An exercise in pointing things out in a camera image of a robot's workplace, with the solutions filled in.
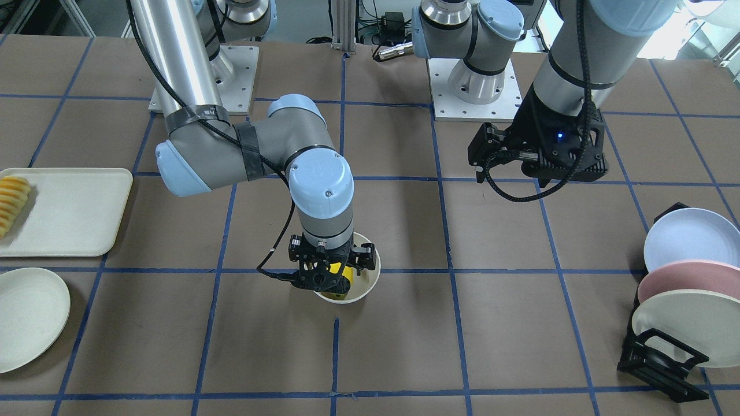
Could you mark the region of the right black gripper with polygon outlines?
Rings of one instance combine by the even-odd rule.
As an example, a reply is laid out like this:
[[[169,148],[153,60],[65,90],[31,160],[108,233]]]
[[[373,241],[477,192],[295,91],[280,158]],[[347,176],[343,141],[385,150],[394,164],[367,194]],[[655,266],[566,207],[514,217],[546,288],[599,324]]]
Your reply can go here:
[[[288,274],[288,282],[299,289],[314,292],[328,291],[341,278],[341,274],[330,272],[330,264],[347,263],[358,271],[377,269],[377,250],[373,243],[359,246],[350,239],[338,248],[328,250],[315,247],[303,235],[291,235],[288,244],[289,261],[298,270]]]

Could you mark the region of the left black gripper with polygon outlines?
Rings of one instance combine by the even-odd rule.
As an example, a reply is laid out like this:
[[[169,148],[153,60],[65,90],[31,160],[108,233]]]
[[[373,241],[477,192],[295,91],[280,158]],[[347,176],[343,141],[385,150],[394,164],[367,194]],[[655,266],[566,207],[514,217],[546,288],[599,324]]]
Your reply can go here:
[[[572,181],[597,181],[609,171],[603,152],[605,129],[602,113],[594,105],[590,110],[590,138]],[[492,166],[514,161],[520,155],[519,150],[538,155],[536,161],[521,164],[521,171],[526,176],[536,177],[540,183],[560,181],[580,153],[579,128],[583,120],[582,113],[569,116],[553,111],[534,90],[528,90],[508,127],[508,145],[515,150],[505,149],[506,132],[491,122],[481,124],[468,145],[468,164],[475,168],[476,182],[486,181],[484,177]]]

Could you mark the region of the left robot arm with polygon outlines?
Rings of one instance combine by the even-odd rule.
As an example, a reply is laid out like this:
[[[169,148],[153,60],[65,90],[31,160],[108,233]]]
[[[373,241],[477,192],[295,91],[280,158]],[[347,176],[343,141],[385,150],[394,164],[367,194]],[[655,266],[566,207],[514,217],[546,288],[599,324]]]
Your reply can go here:
[[[639,51],[671,17],[677,1],[554,1],[563,20],[547,57],[507,129],[484,123],[468,146],[476,181],[491,168],[521,162],[538,180],[592,182],[604,177],[600,106]],[[505,64],[525,29],[508,1],[422,1],[412,11],[415,55],[458,61],[450,87],[482,105],[502,86]]]

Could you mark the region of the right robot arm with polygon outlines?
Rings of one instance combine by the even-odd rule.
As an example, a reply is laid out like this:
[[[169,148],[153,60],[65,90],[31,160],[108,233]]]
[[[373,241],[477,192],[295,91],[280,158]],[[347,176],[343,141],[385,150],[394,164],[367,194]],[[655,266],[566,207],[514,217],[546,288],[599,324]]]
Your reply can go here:
[[[354,241],[354,177],[328,125],[307,96],[283,95],[267,118],[233,124],[191,1],[127,1],[132,34],[158,84],[168,139],[156,147],[159,173],[177,196],[198,195],[275,173],[302,232],[291,237],[293,272],[257,271],[298,289],[347,295],[375,270],[373,243]]]

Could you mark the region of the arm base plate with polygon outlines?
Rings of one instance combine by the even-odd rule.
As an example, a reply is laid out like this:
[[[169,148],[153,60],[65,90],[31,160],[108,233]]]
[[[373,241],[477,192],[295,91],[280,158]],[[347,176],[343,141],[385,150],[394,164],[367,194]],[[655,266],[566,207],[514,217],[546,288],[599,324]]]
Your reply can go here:
[[[220,105],[231,116],[251,113],[260,48],[221,46],[212,62],[181,70],[172,88],[188,105]]]
[[[437,121],[511,122],[521,105],[521,93],[516,81],[513,62],[508,61],[505,71],[499,76],[502,83],[492,89],[496,99],[491,103],[465,102],[454,94],[447,81],[457,59],[428,59],[429,86]]]

